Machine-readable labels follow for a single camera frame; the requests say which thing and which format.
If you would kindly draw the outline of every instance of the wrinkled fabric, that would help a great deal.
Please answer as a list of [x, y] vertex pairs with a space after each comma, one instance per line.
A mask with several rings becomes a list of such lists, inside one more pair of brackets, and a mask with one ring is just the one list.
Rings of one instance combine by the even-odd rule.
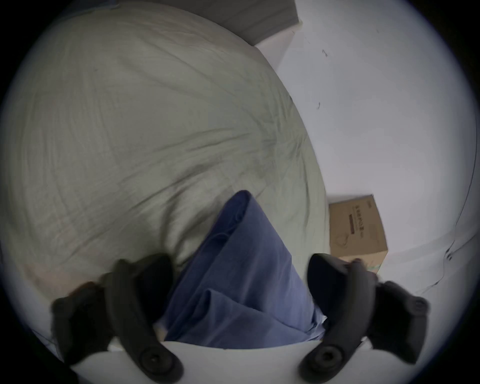
[[329, 251], [322, 175], [300, 115], [260, 51], [148, 2], [52, 25], [1, 116], [0, 237], [48, 299], [120, 259], [180, 270], [225, 202], [249, 190], [304, 276]]
[[236, 193], [179, 277], [166, 340], [267, 348], [319, 339], [322, 314], [259, 204]]

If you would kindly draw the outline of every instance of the bed sheet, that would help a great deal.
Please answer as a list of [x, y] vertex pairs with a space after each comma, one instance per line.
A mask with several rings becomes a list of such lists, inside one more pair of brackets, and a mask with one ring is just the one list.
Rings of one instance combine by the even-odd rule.
[[304, 277], [328, 252], [307, 132], [257, 48], [199, 16], [121, 2], [63, 20], [23, 63], [1, 117], [1, 240], [52, 300], [115, 260], [178, 269], [249, 190]]

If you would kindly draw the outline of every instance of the black cable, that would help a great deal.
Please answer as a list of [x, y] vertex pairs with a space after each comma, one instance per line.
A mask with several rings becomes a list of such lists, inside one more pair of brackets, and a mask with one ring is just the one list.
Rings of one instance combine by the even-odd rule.
[[421, 295], [423, 295], [430, 288], [433, 288], [434, 286], [436, 286], [438, 283], [440, 283], [442, 281], [442, 279], [445, 277], [445, 259], [448, 259], [449, 261], [452, 259], [452, 254], [449, 253], [449, 252], [452, 249], [452, 247], [455, 243], [455, 240], [456, 240], [455, 239], [456, 225], [458, 224], [458, 222], [460, 220], [460, 217], [462, 216], [463, 209], [465, 208], [465, 205], [467, 204], [468, 195], [470, 194], [470, 189], [471, 189], [472, 183], [473, 183], [473, 176], [475, 175], [475, 166], [477, 164], [477, 149], [478, 149], [477, 147], [478, 147], [479, 131], [478, 131], [478, 125], [477, 125], [477, 110], [476, 110], [476, 108], [474, 109], [474, 113], [475, 113], [475, 156], [473, 158], [472, 177], [470, 178], [470, 184], [468, 185], [467, 196], [465, 197], [465, 201], [463, 202], [462, 209], [460, 210], [460, 213], [459, 213], [458, 217], [456, 218], [455, 225], [453, 227], [453, 241], [452, 241], [452, 244], [450, 244], [450, 246], [445, 251], [445, 255], [444, 255], [443, 263], [442, 263], [442, 270], [443, 270], [442, 271], [442, 277], [439, 280], [437, 280], [435, 283], [433, 283], [432, 285], [429, 285], [427, 288], [425, 288], [425, 290], [421, 293]]

